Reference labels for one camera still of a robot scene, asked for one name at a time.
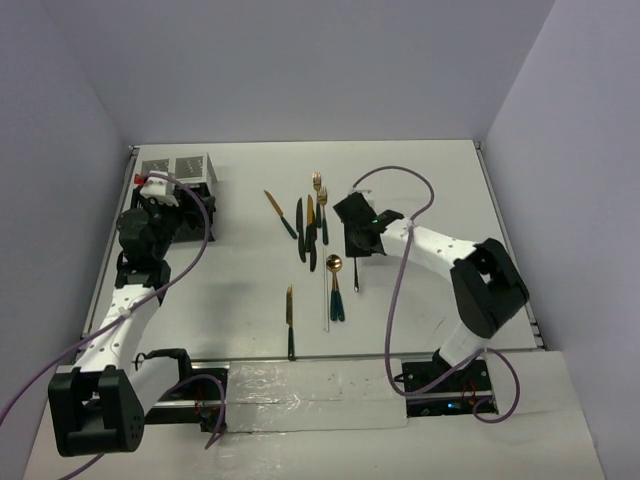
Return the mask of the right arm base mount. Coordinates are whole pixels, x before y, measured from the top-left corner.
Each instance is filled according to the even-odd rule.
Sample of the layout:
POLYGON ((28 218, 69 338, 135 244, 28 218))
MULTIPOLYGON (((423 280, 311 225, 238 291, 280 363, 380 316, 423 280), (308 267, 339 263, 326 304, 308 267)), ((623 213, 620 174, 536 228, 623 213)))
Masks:
MULTIPOLYGON (((440 372, 434 362, 403 362, 394 382, 405 392, 413 392, 434 381, 440 372)), ((487 364, 474 360, 427 393, 405 400, 409 418, 471 415, 478 406, 479 414, 497 414, 487 364)))

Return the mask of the black spoon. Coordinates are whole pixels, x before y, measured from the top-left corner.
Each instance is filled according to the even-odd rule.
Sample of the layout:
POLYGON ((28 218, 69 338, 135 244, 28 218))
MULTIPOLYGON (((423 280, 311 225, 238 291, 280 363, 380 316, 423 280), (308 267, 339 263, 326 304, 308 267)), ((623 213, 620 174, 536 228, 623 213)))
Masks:
POLYGON ((360 281, 358 272, 358 258, 353 258, 353 289, 355 293, 360 292, 360 281))

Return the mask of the gold fork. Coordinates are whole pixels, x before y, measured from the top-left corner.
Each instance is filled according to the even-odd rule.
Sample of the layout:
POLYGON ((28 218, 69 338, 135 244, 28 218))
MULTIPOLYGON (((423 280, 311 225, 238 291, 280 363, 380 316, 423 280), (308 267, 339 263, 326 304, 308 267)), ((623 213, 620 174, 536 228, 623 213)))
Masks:
POLYGON ((318 204, 320 206, 320 219, 321 219, 321 228, 322 228, 322 241, 324 245, 329 244, 329 232, 328 232, 328 223, 326 216, 326 205, 328 200, 328 191, 325 186, 322 186, 319 190, 318 194, 318 204))
POLYGON ((319 172, 312 174, 312 184, 316 193, 316 207, 315 207, 315 225, 317 229, 321 228, 321 205, 320 205, 320 191, 322 188, 322 178, 319 172))

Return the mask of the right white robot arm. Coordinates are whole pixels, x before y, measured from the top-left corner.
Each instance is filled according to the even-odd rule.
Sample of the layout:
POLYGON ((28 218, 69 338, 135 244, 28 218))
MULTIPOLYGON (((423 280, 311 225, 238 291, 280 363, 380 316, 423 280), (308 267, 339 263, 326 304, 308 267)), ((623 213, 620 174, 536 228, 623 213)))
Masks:
POLYGON ((346 255, 384 255, 401 259, 384 340, 384 362, 391 371, 391 335, 400 287, 408 263, 450 282, 458 311, 452 333, 434 353, 436 383, 455 391, 467 382, 468 364, 528 303, 530 294, 505 246, 494 238, 482 242, 455 239, 415 224, 393 210, 376 213, 365 196, 354 192, 334 206, 345 235, 346 255))

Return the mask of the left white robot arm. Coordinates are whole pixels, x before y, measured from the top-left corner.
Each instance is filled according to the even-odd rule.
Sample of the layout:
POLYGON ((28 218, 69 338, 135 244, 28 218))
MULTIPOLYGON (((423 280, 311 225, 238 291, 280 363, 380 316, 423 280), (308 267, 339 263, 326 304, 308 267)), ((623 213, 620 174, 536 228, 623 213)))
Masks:
POLYGON ((177 281, 165 259, 169 247, 183 227, 209 239, 207 202, 190 189, 167 198, 140 190, 134 196, 116 221, 121 252, 107 314, 71 371, 55 374, 48 386, 63 457, 135 451, 153 405, 165 392, 184 398, 196 384, 183 349, 156 351, 147 367, 130 368, 144 330, 177 281))

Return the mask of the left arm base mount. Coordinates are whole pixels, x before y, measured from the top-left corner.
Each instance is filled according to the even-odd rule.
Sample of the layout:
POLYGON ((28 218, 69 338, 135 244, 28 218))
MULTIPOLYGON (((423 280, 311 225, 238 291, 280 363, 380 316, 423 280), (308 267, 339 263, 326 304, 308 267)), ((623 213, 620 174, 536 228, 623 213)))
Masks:
POLYGON ((198 424, 203 433, 221 434, 226 426, 225 420, 222 420, 221 426, 216 429, 221 394, 217 384, 202 378, 202 375, 215 377, 226 389, 229 366, 193 363, 181 349, 161 349, 137 353, 133 363, 135 372, 144 371, 145 364, 150 366, 157 358, 170 358, 178 367, 179 380, 189 379, 189 382, 179 388, 173 387, 164 394, 146 414, 145 424, 198 424))

